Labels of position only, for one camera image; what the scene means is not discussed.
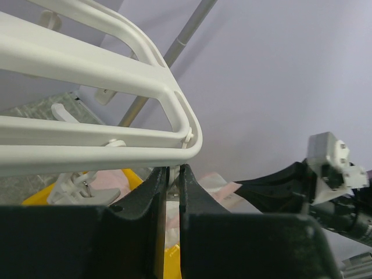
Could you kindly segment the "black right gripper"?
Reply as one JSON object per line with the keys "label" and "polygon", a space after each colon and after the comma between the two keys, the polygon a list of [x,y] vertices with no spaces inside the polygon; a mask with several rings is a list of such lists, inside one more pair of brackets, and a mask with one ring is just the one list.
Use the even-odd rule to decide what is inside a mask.
{"label": "black right gripper", "polygon": [[307,213],[331,232],[362,244],[371,244],[371,171],[369,184],[353,194],[310,206],[314,198],[314,172],[306,162],[252,180],[238,181],[234,192],[262,213]]}

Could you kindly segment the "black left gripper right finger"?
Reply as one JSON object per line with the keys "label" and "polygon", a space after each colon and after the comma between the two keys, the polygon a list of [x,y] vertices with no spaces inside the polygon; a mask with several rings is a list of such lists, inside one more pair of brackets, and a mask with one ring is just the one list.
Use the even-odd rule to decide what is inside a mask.
{"label": "black left gripper right finger", "polygon": [[231,213],[180,169],[183,278],[340,278],[320,225],[304,214]]}

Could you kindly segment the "white plastic clip hanger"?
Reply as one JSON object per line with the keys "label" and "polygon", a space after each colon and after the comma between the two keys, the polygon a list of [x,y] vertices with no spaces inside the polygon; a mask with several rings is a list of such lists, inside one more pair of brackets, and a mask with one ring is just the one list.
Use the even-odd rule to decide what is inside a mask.
{"label": "white plastic clip hanger", "polygon": [[[41,2],[37,1],[45,12],[41,24],[1,13],[2,71],[81,85],[67,80],[72,67],[59,57],[60,52],[72,49],[72,40],[136,59],[119,39],[57,14]],[[103,103],[111,101],[113,94],[123,93],[95,89]],[[160,102],[146,98],[160,105],[169,122]],[[169,126],[166,131],[108,125],[74,91],[18,101],[1,109],[1,176],[184,164],[201,150],[202,130],[196,136],[192,130],[178,133],[170,122]]]}

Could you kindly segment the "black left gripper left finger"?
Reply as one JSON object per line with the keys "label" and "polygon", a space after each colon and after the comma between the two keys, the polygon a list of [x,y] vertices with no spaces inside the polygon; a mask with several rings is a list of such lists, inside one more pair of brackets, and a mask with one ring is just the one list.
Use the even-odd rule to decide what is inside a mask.
{"label": "black left gripper left finger", "polygon": [[111,206],[2,206],[2,278],[162,278],[166,169]]}

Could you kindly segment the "white end hanger clip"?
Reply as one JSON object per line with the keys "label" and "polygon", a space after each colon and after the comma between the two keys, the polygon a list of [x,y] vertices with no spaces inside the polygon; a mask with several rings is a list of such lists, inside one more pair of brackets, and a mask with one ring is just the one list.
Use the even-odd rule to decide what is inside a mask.
{"label": "white end hanger clip", "polygon": [[169,167],[169,179],[167,186],[167,200],[177,201],[179,200],[179,176],[180,166]]}

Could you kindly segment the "white pink underwear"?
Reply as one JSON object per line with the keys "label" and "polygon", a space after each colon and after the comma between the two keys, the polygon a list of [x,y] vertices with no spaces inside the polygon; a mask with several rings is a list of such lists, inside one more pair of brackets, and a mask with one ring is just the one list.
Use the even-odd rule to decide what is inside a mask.
{"label": "white pink underwear", "polygon": [[[206,190],[224,208],[231,210],[243,199],[234,193],[240,185],[234,182],[228,183],[220,174],[214,172],[205,175],[198,181],[199,185]],[[180,240],[179,200],[172,198],[166,202],[166,249],[172,248]]]}

